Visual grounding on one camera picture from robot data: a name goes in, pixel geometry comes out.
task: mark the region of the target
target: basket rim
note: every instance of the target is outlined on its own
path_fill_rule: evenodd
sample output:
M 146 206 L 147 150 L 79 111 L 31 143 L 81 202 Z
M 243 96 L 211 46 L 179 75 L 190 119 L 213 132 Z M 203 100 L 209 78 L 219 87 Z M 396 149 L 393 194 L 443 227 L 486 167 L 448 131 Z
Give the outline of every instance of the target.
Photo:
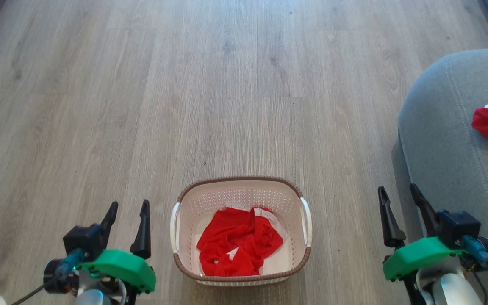
M 182 199 L 184 199 L 185 195 L 194 187 L 200 185 L 206 185 L 209 183 L 215 183 L 215 182 L 238 181 L 238 180 L 281 182 L 289 186 L 298 195 L 299 198 L 304 197 L 300 192 L 300 190 L 298 189 L 298 187 L 296 187 L 295 185 L 293 185 L 293 183 L 291 183 L 289 180 L 286 180 L 284 178 L 278 178 L 272 176 L 231 176 L 231 177 L 221 177 L 215 179 L 205 179 L 205 180 L 199 180 L 197 182 L 194 182 L 188 187 L 186 187 L 184 191 L 180 193 L 177 202 L 182 202 Z M 180 271 L 184 273 L 186 276 L 188 276 L 189 278 L 192 278 L 194 280 L 202 280 L 208 282 L 255 282 L 258 280 L 273 280 L 275 278 L 288 277 L 299 272 L 300 269 L 304 267 L 304 264 L 306 264 L 306 262 L 310 258 L 310 251 L 312 251 L 312 248 L 310 246 L 306 247 L 302 260 L 297 266 L 295 266 L 291 270 L 288 270 L 286 272 L 278 272 L 274 274 L 252 275 L 252 276 L 201 276 L 199 274 L 194 274 L 193 272 L 190 272 L 186 267 L 184 267 L 184 264 L 182 264 L 182 261 L 180 260 L 180 256 L 178 256 L 178 253 L 173 253 L 173 257 L 176 266 L 180 269 Z

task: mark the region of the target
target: sofa cushion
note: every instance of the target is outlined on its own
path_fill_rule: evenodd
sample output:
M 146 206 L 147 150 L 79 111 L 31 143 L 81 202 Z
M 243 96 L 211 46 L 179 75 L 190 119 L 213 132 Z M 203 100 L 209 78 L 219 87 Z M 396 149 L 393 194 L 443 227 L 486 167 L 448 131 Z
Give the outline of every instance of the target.
M 451 54 L 416 81 L 399 114 L 410 180 L 436 210 L 467 211 L 488 238 L 488 140 L 472 115 L 488 104 L 488 50 Z M 488 272 L 483 273 L 488 289 Z

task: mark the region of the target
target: white handle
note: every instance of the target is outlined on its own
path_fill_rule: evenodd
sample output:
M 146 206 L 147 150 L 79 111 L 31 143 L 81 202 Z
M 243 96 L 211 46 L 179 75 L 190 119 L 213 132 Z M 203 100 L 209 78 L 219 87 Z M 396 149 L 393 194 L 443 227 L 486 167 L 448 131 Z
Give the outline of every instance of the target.
M 302 215 L 302 229 L 306 238 L 306 247 L 310 247 L 312 245 L 312 214 L 310 213 L 310 207 L 308 207 L 306 199 L 301 197 L 300 201 L 302 202 L 302 210 L 304 211 L 304 215 Z
M 177 202 L 175 207 L 172 209 L 171 215 L 171 223 L 169 227 L 169 231 L 171 234 L 171 246 L 172 246 L 172 253 L 178 253 L 178 241 L 180 240 L 180 230 L 176 228 L 176 220 L 178 217 L 178 208 L 180 208 L 180 202 Z

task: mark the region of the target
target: green plastic bracket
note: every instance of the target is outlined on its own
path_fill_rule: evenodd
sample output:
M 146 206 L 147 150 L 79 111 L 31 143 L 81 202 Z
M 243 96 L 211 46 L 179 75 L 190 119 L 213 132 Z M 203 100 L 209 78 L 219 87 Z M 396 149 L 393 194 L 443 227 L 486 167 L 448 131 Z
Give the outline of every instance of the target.
M 77 269 L 118 278 L 135 286 L 140 293 L 153 293 L 155 290 L 155 272 L 146 261 L 121 250 L 103 250 L 95 261 L 82 263 Z
M 467 252 L 463 249 L 448 248 L 438 237 L 422 238 L 395 251 L 383 264 L 383 274 L 387 280 L 399 280 L 448 256 L 463 253 Z

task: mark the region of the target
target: beige plastic basket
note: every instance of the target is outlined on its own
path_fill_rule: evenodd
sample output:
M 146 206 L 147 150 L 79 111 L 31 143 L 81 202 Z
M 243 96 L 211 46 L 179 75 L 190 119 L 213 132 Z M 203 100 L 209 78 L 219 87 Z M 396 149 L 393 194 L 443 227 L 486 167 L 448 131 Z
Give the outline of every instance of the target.
M 261 275 L 205 276 L 195 247 L 214 213 L 224 207 L 269 208 L 287 231 L 281 248 L 265 259 Z M 180 194 L 170 222 L 178 268 L 201 284 L 255 286 L 280 282 L 297 273 L 310 257 L 312 218 L 308 203 L 290 182 L 273 177 L 229 177 L 194 183 Z

